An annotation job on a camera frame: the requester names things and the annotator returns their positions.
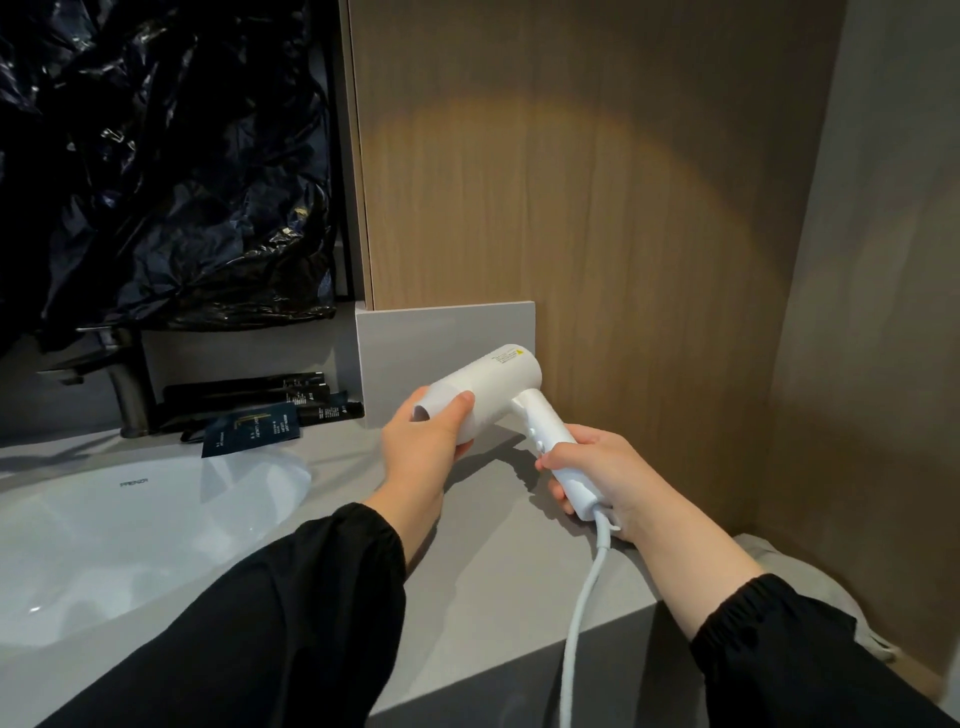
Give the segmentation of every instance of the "gray countertop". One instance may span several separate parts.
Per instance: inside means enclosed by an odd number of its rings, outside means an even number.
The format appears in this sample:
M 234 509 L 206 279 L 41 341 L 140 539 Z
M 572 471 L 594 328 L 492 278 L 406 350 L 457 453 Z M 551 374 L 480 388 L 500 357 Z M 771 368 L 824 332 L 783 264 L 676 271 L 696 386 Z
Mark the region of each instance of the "gray countertop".
M 519 431 L 519 421 L 503 421 L 454 466 L 432 543 L 407 580 L 396 668 L 374 713 L 565 638 L 593 558 L 594 535 L 568 519 L 549 495 L 534 468 L 533 448 Z M 51 464 L 66 452 L 81 456 L 173 442 L 176 437 L 123 441 L 100 433 L 5 448 L 0 476 Z M 371 493 L 383 478 L 378 442 L 379 430 L 350 421 L 308 427 L 286 444 L 305 461 L 313 485 L 268 541 Z M 184 447 L 196 448 L 199 457 L 199 446 Z M 162 631 L 235 561 L 47 647 L 0 645 L 0 725 L 27 728 L 48 716 Z M 657 599 L 636 552 L 619 548 L 600 576 L 584 627 L 645 609 Z

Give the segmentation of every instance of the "power cord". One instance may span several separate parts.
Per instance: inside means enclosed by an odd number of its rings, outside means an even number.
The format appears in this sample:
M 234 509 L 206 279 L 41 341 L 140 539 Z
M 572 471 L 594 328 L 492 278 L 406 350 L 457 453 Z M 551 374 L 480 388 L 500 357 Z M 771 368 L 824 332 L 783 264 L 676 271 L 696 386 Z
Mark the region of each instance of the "power cord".
M 584 588 L 577 597 L 577 605 L 573 609 L 573 619 L 570 620 L 570 629 L 566 633 L 564 646 L 564 669 L 560 679 L 560 728 L 570 728 L 573 719 L 573 673 L 577 659 L 577 640 L 580 638 L 580 625 L 584 620 L 584 610 L 590 593 L 597 583 L 600 570 L 607 559 L 610 550 L 611 524 L 600 506 L 593 507 L 593 517 L 597 524 L 597 555 L 593 559 L 593 566 L 587 574 Z

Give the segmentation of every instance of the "sink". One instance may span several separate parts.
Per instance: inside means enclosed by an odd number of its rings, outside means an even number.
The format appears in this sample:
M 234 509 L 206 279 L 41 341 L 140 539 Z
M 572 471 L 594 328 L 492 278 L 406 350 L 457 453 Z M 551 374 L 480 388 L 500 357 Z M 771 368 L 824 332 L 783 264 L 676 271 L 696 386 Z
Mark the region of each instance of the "sink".
M 199 578 L 253 550 L 310 487 L 280 449 L 149 453 L 0 481 L 0 645 L 54 643 Z

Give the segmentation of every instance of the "person's left hand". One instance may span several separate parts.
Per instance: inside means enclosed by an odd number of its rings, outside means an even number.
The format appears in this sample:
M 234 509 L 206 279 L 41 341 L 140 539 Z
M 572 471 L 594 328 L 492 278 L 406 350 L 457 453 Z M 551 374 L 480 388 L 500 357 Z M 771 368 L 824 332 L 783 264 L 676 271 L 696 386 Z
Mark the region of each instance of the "person's left hand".
M 432 420 L 411 422 L 414 406 L 427 389 L 421 387 L 400 406 L 383 428 L 380 441 L 388 482 L 439 493 L 453 463 L 473 444 L 470 440 L 458 446 L 457 432 L 473 409 L 474 397 L 472 392 L 462 392 Z
M 473 444 L 471 440 L 457 445 L 460 425 L 473 409 L 473 393 L 458 395 L 431 420 L 412 422 L 414 405 L 426 390 L 414 392 L 383 428 L 380 441 L 387 477 L 364 501 L 394 528 L 408 565 L 440 517 L 450 468 Z

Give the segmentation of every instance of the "black sleeve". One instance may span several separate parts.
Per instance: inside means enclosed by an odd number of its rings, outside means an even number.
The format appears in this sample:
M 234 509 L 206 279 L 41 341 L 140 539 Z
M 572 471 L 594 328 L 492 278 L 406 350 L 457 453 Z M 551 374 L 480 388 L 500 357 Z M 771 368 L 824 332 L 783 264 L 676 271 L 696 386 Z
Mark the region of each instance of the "black sleeve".
M 700 628 L 690 648 L 718 726 L 957 725 L 853 641 L 855 621 L 764 574 Z
M 360 726 L 396 659 L 396 532 L 352 503 L 221 576 L 41 725 Z

